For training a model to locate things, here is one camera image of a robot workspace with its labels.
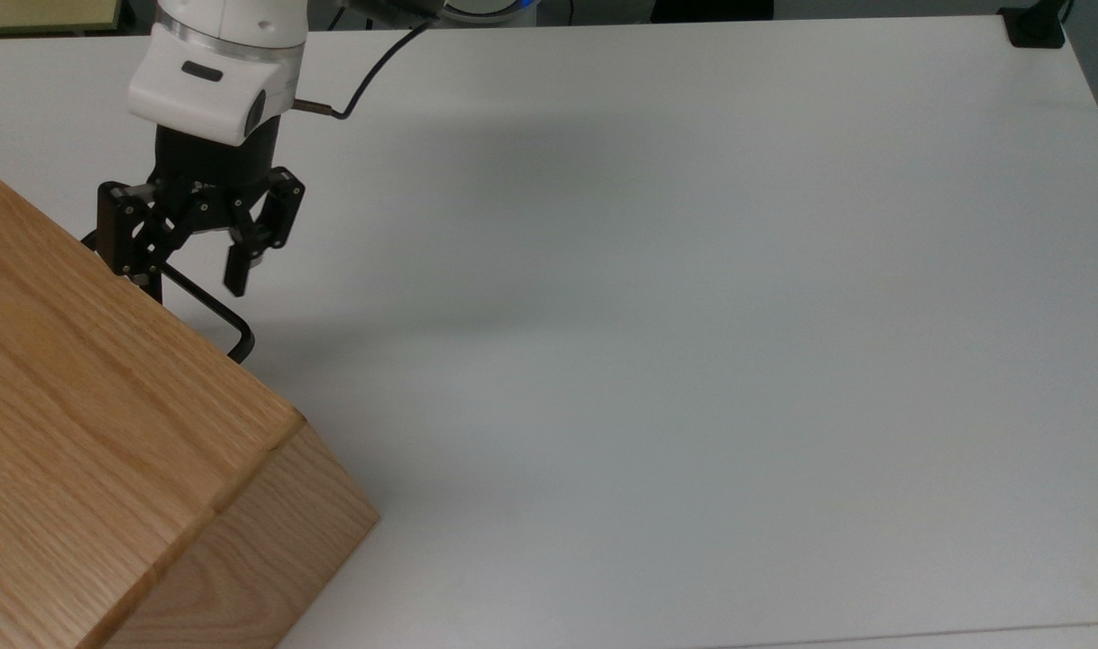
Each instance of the wood grain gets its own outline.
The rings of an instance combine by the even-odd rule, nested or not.
[[[303,416],[0,182],[0,647],[99,647]]]
[[[120,0],[0,0],[0,33],[112,29]]]
[[[170,568],[105,649],[266,649],[377,514],[305,426]]]

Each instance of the gray floor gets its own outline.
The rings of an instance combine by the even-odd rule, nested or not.
[[[574,24],[627,24],[649,20],[652,0],[573,0]],[[1098,102],[1098,0],[1075,0],[1065,25]],[[777,20],[804,18],[871,18],[985,15],[1001,5],[1026,8],[1032,0],[776,0]],[[153,16],[154,0],[132,0],[142,26]],[[562,25],[569,16],[569,0],[544,0],[537,8],[541,25]],[[336,8],[335,0],[310,0],[310,27],[324,29]],[[352,12],[338,29],[363,29],[365,20]]]

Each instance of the black bracket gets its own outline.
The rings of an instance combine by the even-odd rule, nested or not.
[[[265,250],[289,242],[304,195],[305,186],[287,168],[239,189],[159,177],[139,188],[104,182],[97,192],[97,254],[114,275],[127,276],[161,301],[160,275],[169,256],[192,234],[226,228],[233,245],[224,284],[240,296]],[[261,198],[254,221],[251,209]]]
[[[1006,21],[1006,34],[1015,48],[1060,49],[1065,33],[1057,20],[1065,0],[1040,0],[1028,9],[1001,8],[998,14]]]

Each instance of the black cable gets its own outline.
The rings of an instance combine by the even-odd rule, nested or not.
[[[92,233],[86,234],[80,239],[80,243],[82,243],[88,249],[97,251],[97,231],[93,230]],[[244,362],[244,359],[249,357],[249,354],[253,353],[254,346],[257,344],[256,337],[253,336],[253,329],[249,327],[248,322],[245,322],[244,317],[237,315],[232,309],[224,306],[220,300],[209,294],[208,291],[200,288],[198,283],[188,279],[184,275],[181,275],[181,271],[175,269],[173,267],[167,264],[161,264],[160,272],[163,276],[169,277],[175,284],[184,289],[184,291],[198,300],[199,303],[208,307],[209,311],[214,312],[224,322],[228,322],[229,325],[233,325],[233,328],[240,333],[239,340],[236,342],[236,345],[233,345],[233,349],[228,349],[228,358],[235,361],[236,365]]]
[[[430,26],[433,26],[433,23],[426,22],[410,30],[410,32],[406,33],[405,36],[401,38],[401,41],[397,41],[392,46],[392,48],[389,48],[388,53],[381,55],[380,60],[372,66],[372,69],[369,70],[369,74],[365,75],[363,81],[360,82],[360,86],[356,87],[356,92],[352,92],[352,99],[348,100],[348,107],[345,108],[345,111],[336,112],[334,109],[330,108],[329,115],[334,116],[334,119],[348,119],[348,115],[352,114],[352,109],[356,108],[356,103],[359,102],[360,96],[365,94],[365,90],[368,89],[370,83],[372,83],[372,78],[377,77],[377,74],[380,71],[381,68],[385,66],[385,63],[389,63],[389,58],[393,58],[393,54],[400,53],[401,48],[403,48],[405,45],[408,45],[410,41],[413,41],[414,37],[421,36],[423,33],[425,33],[425,30],[429,29]]]
[[[332,32],[332,29],[336,26],[336,23],[339,23],[340,18],[344,15],[345,15],[345,8],[336,9],[336,15],[334,16],[334,22],[330,22],[329,26],[327,26],[325,31]]]

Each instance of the white tabletop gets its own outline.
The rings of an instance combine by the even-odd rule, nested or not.
[[[1098,626],[950,633],[882,640],[778,645],[778,649],[1098,649]]]
[[[341,102],[393,37],[314,34],[300,94]],[[0,42],[0,176],[76,234],[153,166],[144,48]],[[1098,623],[1068,46],[995,16],[427,33],[350,123],[281,128],[310,189],[233,303],[247,367],[384,517],[284,649]],[[219,284],[226,243],[175,259]]]

